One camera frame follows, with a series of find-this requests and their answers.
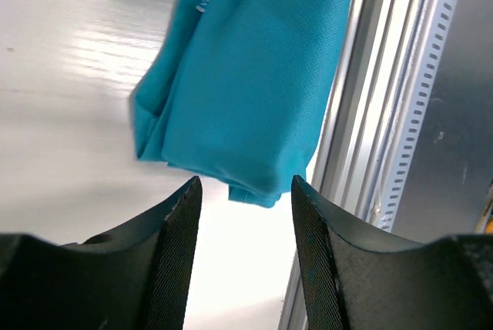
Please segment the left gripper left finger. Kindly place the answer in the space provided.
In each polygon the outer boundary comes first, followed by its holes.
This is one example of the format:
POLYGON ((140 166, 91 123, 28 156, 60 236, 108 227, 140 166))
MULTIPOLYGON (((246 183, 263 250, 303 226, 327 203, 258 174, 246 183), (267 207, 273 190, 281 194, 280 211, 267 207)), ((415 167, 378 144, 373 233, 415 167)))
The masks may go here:
POLYGON ((182 328, 202 196, 192 177, 163 202, 81 244, 3 234, 1 327, 182 328))

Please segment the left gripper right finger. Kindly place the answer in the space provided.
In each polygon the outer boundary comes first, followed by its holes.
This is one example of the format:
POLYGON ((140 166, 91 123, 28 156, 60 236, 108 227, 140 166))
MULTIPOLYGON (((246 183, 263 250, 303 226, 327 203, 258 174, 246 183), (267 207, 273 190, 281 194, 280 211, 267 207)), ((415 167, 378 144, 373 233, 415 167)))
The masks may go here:
POLYGON ((311 329, 490 329, 492 238, 451 235, 421 244, 383 231, 291 184, 311 329))

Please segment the teal t-shirt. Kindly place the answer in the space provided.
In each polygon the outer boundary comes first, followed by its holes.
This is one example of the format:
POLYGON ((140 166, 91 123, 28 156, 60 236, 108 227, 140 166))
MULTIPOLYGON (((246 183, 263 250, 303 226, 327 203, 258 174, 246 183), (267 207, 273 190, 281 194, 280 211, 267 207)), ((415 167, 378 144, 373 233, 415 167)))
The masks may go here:
POLYGON ((272 207, 319 141, 350 0, 176 0, 131 99, 137 159, 272 207))

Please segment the aluminium mounting rail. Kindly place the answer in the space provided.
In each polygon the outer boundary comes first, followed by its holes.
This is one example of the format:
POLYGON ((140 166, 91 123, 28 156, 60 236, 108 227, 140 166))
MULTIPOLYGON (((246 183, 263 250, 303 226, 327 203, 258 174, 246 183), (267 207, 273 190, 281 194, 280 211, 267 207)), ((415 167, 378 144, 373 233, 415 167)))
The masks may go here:
POLYGON ((427 0, 351 0, 344 46, 327 101, 311 185, 363 221, 384 209, 388 154, 407 92, 406 68, 420 43, 427 0))

